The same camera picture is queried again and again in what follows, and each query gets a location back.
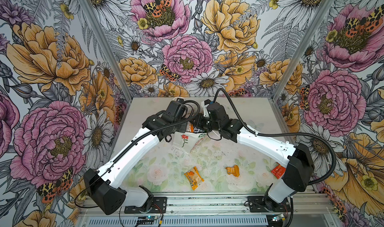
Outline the green Fox's lemon candy bag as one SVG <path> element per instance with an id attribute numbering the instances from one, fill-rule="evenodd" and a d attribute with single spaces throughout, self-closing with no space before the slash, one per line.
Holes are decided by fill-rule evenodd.
<path id="1" fill-rule="evenodd" d="M 196 128 L 194 128 L 194 133 L 195 133 L 195 134 L 207 134 L 208 131 L 196 127 Z"/>

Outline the white paper gift bag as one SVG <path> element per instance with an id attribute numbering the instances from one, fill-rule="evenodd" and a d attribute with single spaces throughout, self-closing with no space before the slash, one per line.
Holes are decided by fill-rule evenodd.
<path id="1" fill-rule="evenodd" d="M 185 152 L 186 154 L 188 154 L 194 147 L 200 144 L 204 139 L 210 138 L 211 136 L 213 136 L 213 133 L 215 133 L 217 137 L 220 136 L 218 133 L 216 133 L 213 130 L 207 134 L 195 134 L 195 133 L 188 132 L 188 130 L 185 133 L 176 132 L 173 137 L 173 146 Z"/>

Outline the small orange yellow snack packet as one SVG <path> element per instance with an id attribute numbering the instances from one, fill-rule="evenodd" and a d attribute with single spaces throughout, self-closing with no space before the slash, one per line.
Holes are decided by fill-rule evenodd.
<path id="1" fill-rule="evenodd" d="M 201 177 L 197 167 L 191 168 L 184 173 L 184 176 L 188 179 L 193 191 L 197 189 L 205 180 Z"/>

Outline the small orange candy packet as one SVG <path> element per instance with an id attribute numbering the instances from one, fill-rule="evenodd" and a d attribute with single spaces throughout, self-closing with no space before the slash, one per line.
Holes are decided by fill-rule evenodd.
<path id="1" fill-rule="evenodd" d="M 233 175 L 236 178 L 240 176 L 240 168 L 238 165 L 234 165 L 232 167 L 226 167 L 226 171 L 228 175 Z"/>

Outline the small red snack packet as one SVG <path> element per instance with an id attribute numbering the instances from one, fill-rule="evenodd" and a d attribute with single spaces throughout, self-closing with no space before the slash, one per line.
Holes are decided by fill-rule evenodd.
<path id="1" fill-rule="evenodd" d="M 278 164 L 274 169 L 271 170 L 271 173 L 277 178 L 280 179 L 286 171 L 286 168 Z"/>

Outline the orange Fox's fruits candy bag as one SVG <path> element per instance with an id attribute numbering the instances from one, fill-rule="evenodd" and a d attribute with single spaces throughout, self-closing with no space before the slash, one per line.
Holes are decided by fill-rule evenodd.
<path id="1" fill-rule="evenodd" d="M 194 133 L 195 132 L 194 125 L 192 123 L 189 123 L 187 130 L 188 132 Z"/>

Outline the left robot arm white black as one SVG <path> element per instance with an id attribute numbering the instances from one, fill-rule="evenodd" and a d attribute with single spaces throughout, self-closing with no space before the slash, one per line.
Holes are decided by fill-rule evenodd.
<path id="1" fill-rule="evenodd" d="M 183 132 L 200 111 L 200 104 L 194 100 L 171 101 L 166 110 L 148 117 L 132 141 L 115 157 L 97 170 L 88 169 L 84 174 L 86 192 L 96 206 L 106 215 L 124 206 L 149 211 L 154 195 L 143 186 L 123 188 L 123 180 L 150 149 L 175 132 Z"/>

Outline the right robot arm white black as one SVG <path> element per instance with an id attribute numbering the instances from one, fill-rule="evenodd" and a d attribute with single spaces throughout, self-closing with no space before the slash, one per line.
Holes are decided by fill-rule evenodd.
<path id="1" fill-rule="evenodd" d="M 235 143 L 249 146 L 274 159 L 286 170 L 283 176 L 271 184 L 259 206 L 269 212 L 297 192 L 304 192 L 314 172 L 314 163 L 307 146 L 282 142 L 257 132 L 243 124 L 240 119 L 231 119 L 224 106 L 209 99 L 201 103 L 203 112 L 192 120 L 192 124 L 210 133 L 216 131 L 219 136 Z"/>

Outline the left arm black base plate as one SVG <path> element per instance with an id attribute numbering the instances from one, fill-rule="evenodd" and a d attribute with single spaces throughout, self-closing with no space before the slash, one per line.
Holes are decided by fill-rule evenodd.
<path id="1" fill-rule="evenodd" d="M 165 214 L 167 209 L 167 197 L 153 197 L 142 207 L 127 206 L 125 214 Z"/>

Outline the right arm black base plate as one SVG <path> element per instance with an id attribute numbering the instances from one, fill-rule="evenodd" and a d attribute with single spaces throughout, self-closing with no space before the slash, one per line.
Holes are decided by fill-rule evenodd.
<path id="1" fill-rule="evenodd" d="M 276 203 L 269 197 L 261 195 L 248 196 L 245 206 L 251 213 L 288 213 L 291 211 L 291 204 L 287 198 L 281 203 Z"/>

